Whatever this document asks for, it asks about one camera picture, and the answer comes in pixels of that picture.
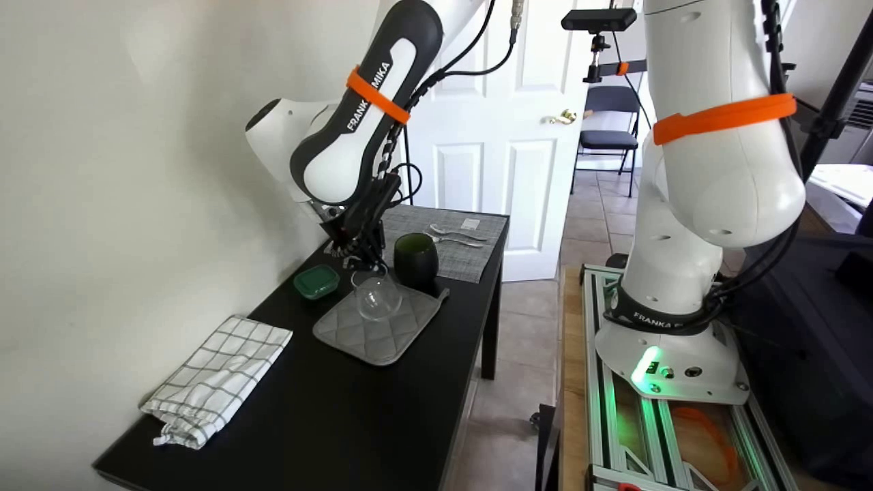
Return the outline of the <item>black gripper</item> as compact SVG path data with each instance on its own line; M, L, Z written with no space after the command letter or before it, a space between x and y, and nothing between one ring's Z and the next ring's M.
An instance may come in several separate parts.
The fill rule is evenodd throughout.
M397 190L401 176L386 172L385 176L364 186L364 190L348 204L318 204L317 216L328 231L328 250L341 255L341 270L364 270L370 276L386 276L390 266L381 255L385 227L381 216Z

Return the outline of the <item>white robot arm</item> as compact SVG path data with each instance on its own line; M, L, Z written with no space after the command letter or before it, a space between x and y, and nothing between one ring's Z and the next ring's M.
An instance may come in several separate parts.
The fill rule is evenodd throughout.
M339 250L374 260L375 223L401 186L396 135L438 60L484 0L381 0L381 20L328 103L276 99L248 122L254 155L321 216ZM718 328L734 291L729 247L793 227L804 186L786 119L780 0L644 0L655 125L637 189L636 242L609 291L598 358L636 392L669 401L750 399L737 341Z

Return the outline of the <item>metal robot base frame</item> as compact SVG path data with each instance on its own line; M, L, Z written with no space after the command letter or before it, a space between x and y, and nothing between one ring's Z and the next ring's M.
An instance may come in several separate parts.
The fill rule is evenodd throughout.
M674 401L662 388L637 392L594 352L606 330L610 266L581 273L589 468L594 491L798 491L753 392L745 404Z

